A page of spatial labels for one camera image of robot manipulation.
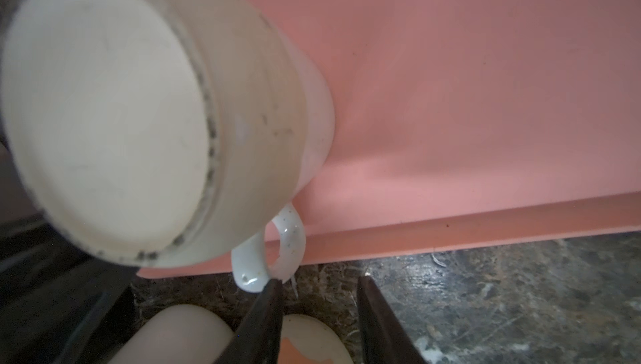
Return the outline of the white ceramic mug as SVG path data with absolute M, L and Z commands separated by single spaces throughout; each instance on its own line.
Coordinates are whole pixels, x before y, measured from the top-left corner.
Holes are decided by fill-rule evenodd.
M 233 337 L 230 326 L 213 312 L 194 305 L 177 305 L 146 322 L 110 362 L 213 363 Z

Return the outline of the peach cream speckled mug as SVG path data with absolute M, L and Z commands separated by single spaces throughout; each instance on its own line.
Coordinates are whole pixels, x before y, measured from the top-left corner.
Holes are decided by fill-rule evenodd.
M 325 323 L 300 314 L 285 315 L 281 329 L 278 364 L 353 364 L 338 335 Z

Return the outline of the black mug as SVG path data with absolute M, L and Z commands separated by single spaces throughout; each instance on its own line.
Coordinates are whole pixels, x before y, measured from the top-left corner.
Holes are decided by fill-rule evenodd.
M 1 143 L 1 361 L 102 363 L 135 322 L 137 268 L 67 242 L 32 205 Z

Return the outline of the beige round mug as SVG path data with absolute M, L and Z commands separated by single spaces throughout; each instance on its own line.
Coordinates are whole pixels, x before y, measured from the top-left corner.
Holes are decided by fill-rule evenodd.
M 335 108 L 247 0 L 19 0 L 1 114 L 34 205 L 88 254 L 163 269 L 230 254 L 253 293 L 300 267 L 292 200 L 327 160 Z

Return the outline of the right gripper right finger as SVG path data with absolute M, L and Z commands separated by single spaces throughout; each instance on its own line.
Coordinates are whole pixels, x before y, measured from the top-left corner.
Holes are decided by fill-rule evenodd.
M 426 363 L 371 277 L 358 278 L 357 310 L 364 363 Z

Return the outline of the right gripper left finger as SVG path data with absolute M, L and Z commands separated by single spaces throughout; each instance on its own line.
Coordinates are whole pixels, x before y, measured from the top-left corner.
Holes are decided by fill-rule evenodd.
M 258 295 L 231 342 L 215 360 L 215 364 L 277 364 L 283 318 L 283 284 L 280 280 L 272 279 Z

